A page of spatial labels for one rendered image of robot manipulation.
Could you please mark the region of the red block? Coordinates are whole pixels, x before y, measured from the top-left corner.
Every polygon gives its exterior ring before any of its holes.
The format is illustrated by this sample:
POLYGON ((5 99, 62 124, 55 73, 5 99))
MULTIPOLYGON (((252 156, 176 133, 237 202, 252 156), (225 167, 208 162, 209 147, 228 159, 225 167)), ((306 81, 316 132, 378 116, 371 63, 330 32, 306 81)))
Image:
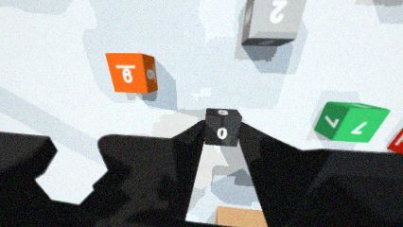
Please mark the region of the red block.
POLYGON ((387 149, 393 152, 403 153, 403 130, 397 135, 397 137, 392 141, 391 145, 387 149))

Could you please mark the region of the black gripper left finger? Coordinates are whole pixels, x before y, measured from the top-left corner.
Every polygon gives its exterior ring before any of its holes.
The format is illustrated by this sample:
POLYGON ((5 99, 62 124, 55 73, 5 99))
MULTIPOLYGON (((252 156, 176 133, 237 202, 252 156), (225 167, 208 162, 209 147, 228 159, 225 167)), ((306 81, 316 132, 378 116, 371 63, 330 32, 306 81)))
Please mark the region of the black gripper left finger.
POLYGON ((201 120, 172 138, 107 134, 97 147, 111 167, 159 171, 167 175, 175 219, 185 220, 205 137, 201 120))

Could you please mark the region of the green digit block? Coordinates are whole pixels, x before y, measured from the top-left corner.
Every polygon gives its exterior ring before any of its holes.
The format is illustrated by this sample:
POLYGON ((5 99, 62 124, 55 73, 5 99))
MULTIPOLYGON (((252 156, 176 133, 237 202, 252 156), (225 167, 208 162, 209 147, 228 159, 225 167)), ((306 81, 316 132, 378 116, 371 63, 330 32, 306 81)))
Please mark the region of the green digit block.
POLYGON ((327 101, 315 131, 333 141, 369 143, 390 111, 359 102, 327 101))

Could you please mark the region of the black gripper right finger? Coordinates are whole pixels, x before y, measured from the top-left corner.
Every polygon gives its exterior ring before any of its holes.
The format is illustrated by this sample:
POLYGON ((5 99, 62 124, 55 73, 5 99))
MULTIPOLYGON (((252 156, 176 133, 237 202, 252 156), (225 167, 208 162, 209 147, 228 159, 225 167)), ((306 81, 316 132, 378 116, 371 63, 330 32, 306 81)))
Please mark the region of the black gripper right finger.
POLYGON ((403 153, 300 149, 241 122, 239 144, 267 227, 294 227, 332 175, 403 179, 403 153))

